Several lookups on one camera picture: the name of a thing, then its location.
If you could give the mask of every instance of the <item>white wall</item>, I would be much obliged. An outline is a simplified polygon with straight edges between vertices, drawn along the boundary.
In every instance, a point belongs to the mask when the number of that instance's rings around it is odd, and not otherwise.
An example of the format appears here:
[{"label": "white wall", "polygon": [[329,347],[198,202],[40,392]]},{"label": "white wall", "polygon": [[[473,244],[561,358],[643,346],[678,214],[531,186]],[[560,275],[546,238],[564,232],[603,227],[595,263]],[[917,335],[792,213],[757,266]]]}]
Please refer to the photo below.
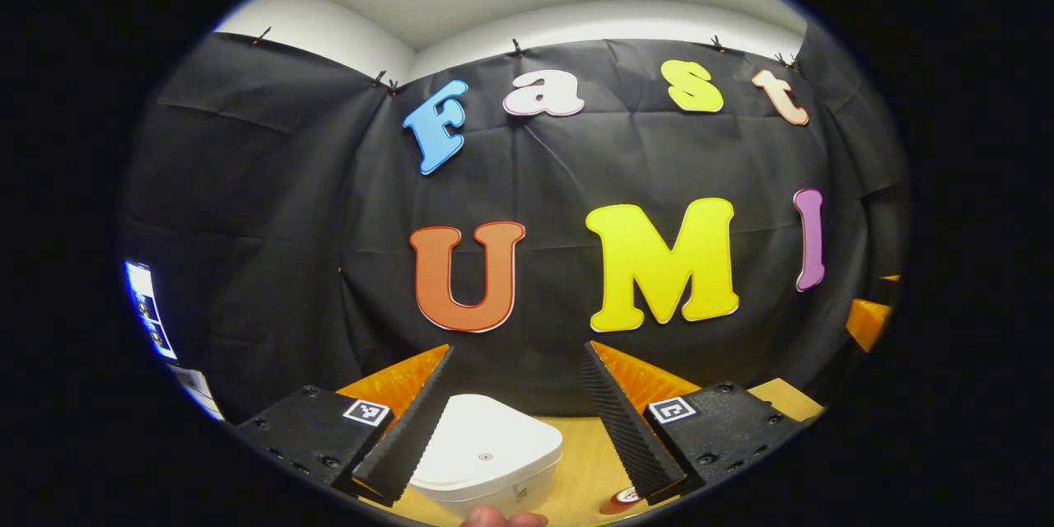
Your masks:
[{"label": "white wall", "polygon": [[328,0],[248,0],[215,32],[259,36],[330,58],[369,77],[406,81],[415,52],[373,21]]},{"label": "white wall", "polygon": [[426,77],[490,55],[508,54],[512,39],[520,47],[538,47],[578,40],[648,39],[711,43],[752,54],[797,55],[801,33],[789,32],[758,18],[707,5],[659,1],[602,1],[557,5],[491,21],[481,27],[414,52],[373,21],[327,0],[249,0],[227,17],[216,32],[259,36],[323,55],[385,80]]}]

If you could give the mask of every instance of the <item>finger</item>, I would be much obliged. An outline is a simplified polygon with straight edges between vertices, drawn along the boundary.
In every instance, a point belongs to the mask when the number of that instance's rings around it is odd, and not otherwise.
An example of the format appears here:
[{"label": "finger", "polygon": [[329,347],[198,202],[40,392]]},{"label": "finger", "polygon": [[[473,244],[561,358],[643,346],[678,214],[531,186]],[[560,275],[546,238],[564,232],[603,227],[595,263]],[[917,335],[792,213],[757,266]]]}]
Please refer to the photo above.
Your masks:
[{"label": "finger", "polygon": [[509,519],[509,527],[545,527],[549,520],[538,512],[524,512]]},{"label": "finger", "polygon": [[508,527],[509,524],[496,509],[487,505],[476,505],[468,511],[468,519],[461,524],[461,527]]}]

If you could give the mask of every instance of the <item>black fabric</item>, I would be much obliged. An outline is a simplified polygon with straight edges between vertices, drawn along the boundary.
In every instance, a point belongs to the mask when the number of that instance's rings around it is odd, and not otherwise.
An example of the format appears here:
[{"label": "black fabric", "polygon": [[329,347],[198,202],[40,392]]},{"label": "black fabric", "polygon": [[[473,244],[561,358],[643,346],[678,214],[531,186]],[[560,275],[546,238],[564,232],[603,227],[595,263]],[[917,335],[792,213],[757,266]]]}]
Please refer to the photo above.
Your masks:
[{"label": "black fabric", "polygon": [[[527,413],[592,414],[578,376],[599,339],[699,385],[814,382],[850,336],[844,321],[875,273],[899,273],[902,213],[873,196],[904,182],[895,130],[873,89],[809,27],[796,69],[775,59],[671,40],[533,47],[423,77],[389,96],[370,78],[304,51],[213,35],[175,74],[147,118],[130,182],[129,255],[155,273],[180,360],[206,373],[225,413],[252,413],[311,383],[337,389],[440,346],[468,369],[465,390]],[[678,108],[660,74],[700,62],[725,103]],[[565,70],[583,112],[516,118],[502,108],[519,74]],[[781,118],[750,77],[788,81],[811,116]],[[448,81],[464,149],[431,175],[406,115]],[[826,276],[804,293],[792,198],[824,196]],[[602,299],[592,209],[637,204],[672,246],[685,209],[731,202],[733,287],[740,309],[636,331],[589,328]],[[483,334],[440,329],[414,296],[418,228],[458,228],[453,297],[483,295],[475,228],[515,220],[515,307]],[[873,222],[895,231],[873,233]],[[688,296],[685,291],[683,300]]]}]

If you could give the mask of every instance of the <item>white box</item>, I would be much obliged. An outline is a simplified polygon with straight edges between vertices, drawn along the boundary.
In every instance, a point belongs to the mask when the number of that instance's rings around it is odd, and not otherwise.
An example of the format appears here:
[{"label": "white box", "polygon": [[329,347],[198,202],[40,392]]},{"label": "white box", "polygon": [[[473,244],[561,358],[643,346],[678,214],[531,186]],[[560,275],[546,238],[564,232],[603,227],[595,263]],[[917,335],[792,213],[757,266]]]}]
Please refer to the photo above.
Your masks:
[{"label": "white box", "polygon": [[549,496],[564,437],[555,428],[483,395],[454,395],[410,487],[465,519],[477,504],[509,516]]}]

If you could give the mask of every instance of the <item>wooden table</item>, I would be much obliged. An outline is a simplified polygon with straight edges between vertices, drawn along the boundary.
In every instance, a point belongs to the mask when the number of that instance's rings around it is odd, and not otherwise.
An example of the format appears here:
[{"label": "wooden table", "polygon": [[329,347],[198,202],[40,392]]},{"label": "wooden table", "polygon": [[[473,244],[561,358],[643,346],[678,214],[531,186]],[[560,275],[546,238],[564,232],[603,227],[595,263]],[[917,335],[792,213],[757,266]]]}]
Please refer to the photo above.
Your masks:
[{"label": "wooden table", "polygon": [[[773,407],[796,421],[805,421],[823,410],[809,396],[782,379],[773,379],[749,391],[763,401],[772,402]],[[552,494],[531,511],[549,518],[549,525],[552,527],[610,525],[677,500],[675,496],[653,506],[642,501],[621,514],[601,514],[601,506],[618,490],[628,488],[632,483],[629,482],[600,418],[539,416],[538,419],[564,435],[564,456],[557,464]],[[407,487],[403,497],[391,509],[374,506],[436,527],[458,527],[464,520],[448,514],[410,487]]]}]

